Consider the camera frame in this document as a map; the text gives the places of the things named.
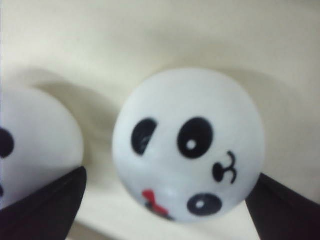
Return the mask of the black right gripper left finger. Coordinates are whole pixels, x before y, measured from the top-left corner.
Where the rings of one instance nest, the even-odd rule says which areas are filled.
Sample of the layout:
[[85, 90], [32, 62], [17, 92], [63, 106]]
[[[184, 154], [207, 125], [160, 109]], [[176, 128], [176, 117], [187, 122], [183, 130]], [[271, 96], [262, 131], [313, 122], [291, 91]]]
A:
[[79, 167], [0, 211], [2, 240], [65, 240], [80, 209], [87, 171]]

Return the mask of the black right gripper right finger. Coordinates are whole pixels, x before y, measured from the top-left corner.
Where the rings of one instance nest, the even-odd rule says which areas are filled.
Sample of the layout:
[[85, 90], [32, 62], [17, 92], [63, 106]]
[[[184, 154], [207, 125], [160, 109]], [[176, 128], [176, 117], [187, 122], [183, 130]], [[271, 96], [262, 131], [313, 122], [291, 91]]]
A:
[[245, 202], [261, 240], [320, 238], [320, 205], [263, 173]]

